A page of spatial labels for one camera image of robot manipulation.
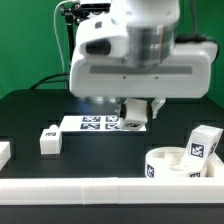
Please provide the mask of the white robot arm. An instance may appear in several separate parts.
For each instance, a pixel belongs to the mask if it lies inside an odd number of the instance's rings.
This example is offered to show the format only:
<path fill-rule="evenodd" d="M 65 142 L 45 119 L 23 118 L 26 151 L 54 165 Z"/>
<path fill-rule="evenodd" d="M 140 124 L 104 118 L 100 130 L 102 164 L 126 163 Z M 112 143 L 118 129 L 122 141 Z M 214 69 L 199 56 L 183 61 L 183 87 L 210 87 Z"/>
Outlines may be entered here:
<path fill-rule="evenodd" d="M 200 98 L 218 46 L 177 43 L 179 0 L 112 0 L 77 29 L 69 89 L 77 97 L 123 98 L 124 123 L 144 124 L 168 98 Z"/>

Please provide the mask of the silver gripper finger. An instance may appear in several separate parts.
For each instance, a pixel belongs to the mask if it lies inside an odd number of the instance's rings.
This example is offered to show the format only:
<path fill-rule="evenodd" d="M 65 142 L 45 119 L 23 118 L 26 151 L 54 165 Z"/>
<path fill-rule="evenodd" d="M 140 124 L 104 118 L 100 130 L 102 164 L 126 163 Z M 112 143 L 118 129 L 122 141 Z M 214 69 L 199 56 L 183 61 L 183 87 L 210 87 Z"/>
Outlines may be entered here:
<path fill-rule="evenodd" d="M 126 113 L 127 113 L 127 107 L 124 101 L 122 101 L 120 98 L 116 100 L 116 109 L 115 112 L 117 116 L 121 119 L 126 118 Z"/>
<path fill-rule="evenodd" d="M 155 98 L 152 103 L 152 118 L 155 119 L 157 117 L 158 111 L 160 108 L 165 104 L 166 99 L 165 98 Z"/>

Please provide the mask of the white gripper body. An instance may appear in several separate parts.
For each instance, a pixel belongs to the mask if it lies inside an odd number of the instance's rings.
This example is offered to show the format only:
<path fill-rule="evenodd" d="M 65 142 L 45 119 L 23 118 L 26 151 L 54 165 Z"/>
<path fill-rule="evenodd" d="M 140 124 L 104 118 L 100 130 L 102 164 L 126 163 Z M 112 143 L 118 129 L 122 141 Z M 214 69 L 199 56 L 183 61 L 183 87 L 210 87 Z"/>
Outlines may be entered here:
<path fill-rule="evenodd" d="M 200 98 L 208 92 L 217 50 L 215 43 L 178 44 L 152 68 L 75 53 L 69 89 L 77 97 Z"/>

